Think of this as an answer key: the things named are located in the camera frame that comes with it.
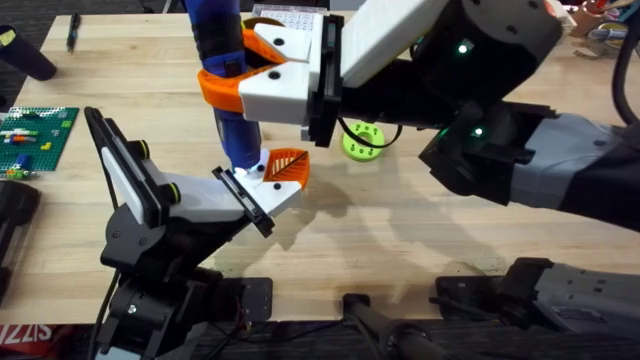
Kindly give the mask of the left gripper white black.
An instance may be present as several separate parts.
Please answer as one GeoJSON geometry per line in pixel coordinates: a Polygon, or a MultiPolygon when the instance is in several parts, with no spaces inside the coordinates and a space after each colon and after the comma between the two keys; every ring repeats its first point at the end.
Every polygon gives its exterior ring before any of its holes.
{"type": "Polygon", "coordinates": [[[273,233],[273,217],[294,206],[310,176],[309,152],[266,149],[251,168],[220,167],[212,178],[145,168],[108,171],[123,195],[108,220],[100,262],[123,275],[169,283],[186,276],[246,227],[273,233]]]}

